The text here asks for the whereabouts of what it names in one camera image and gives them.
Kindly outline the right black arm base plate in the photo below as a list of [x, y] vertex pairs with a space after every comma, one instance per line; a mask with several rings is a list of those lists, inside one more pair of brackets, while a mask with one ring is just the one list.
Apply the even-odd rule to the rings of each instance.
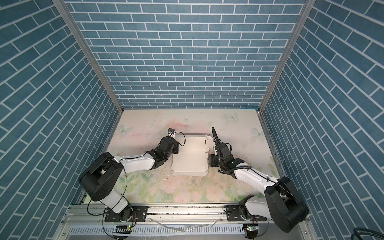
[[240, 222], [240, 221], [267, 221], [266, 217], [259, 215], [251, 215], [244, 206], [241, 205], [225, 205], [223, 210], [227, 216], [229, 222]]

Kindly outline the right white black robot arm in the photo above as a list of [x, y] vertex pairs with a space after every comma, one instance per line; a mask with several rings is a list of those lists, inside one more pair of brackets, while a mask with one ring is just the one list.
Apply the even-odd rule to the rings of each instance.
[[209, 165], [219, 167], [219, 173], [247, 183], [265, 197], [267, 204], [264, 207], [255, 195], [248, 195], [239, 202], [240, 215], [244, 220], [253, 220], [255, 216], [269, 218], [288, 233], [307, 217], [309, 208], [289, 178], [270, 177], [244, 160], [235, 159], [232, 149], [217, 137], [214, 137], [214, 145], [215, 153], [209, 155]]

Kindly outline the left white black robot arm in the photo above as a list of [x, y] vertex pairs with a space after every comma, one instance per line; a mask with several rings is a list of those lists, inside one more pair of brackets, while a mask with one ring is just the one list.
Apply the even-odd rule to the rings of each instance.
[[80, 185], [94, 202], [101, 202], [119, 216], [121, 222], [132, 219], [133, 209], [129, 201], [115, 190], [120, 176], [128, 173], [153, 170], [162, 166], [172, 154], [179, 152], [180, 143], [171, 135], [163, 137], [152, 150], [133, 157], [101, 154], [79, 177]]

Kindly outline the white paper box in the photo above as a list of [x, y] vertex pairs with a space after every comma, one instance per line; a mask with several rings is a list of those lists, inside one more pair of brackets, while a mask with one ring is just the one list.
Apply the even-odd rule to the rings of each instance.
[[207, 135], [176, 135], [179, 152], [173, 155], [174, 176], [206, 176], [209, 171], [208, 156], [213, 153], [214, 140]]

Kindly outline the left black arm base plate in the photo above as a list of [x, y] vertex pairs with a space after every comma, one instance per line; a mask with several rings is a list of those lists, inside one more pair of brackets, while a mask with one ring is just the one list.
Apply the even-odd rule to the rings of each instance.
[[124, 222], [145, 222], [148, 206], [127, 206], [120, 213], [115, 213], [110, 208], [105, 209], [105, 222], [107, 223], [124, 223]]

